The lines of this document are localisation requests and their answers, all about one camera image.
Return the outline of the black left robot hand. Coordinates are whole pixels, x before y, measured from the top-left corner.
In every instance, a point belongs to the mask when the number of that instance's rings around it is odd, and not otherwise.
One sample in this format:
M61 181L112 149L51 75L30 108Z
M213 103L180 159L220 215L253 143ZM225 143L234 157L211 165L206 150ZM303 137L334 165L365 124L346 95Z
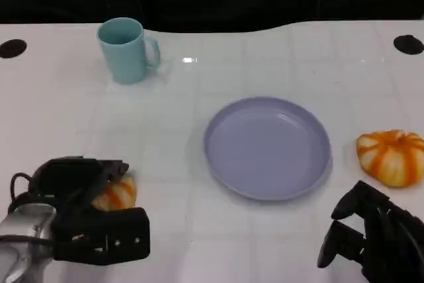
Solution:
M60 207L116 211L135 206L136 185L122 160L82 156L61 157L40 166L28 185L38 198L53 199Z

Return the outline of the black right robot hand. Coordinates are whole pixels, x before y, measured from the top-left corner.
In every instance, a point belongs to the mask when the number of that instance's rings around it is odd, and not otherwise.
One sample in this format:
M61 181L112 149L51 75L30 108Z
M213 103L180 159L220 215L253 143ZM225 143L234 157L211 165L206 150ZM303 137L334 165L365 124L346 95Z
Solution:
M361 265L368 282L423 281L423 222L359 181L334 208L318 268L337 255Z

